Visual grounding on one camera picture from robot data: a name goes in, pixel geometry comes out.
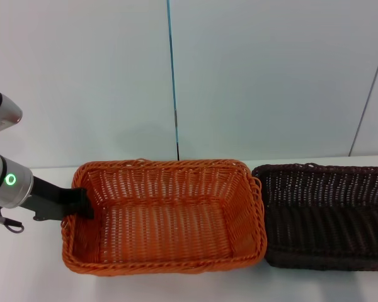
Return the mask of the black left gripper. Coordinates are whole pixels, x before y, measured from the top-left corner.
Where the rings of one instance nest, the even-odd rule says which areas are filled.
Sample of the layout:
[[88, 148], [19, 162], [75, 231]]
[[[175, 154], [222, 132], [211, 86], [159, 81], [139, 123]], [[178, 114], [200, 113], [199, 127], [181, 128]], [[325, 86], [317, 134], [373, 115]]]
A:
[[95, 215], [85, 188], [66, 189], [36, 176], [33, 177], [30, 195], [21, 207], [33, 211], [36, 221], [61, 221], [69, 215], [93, 219]]

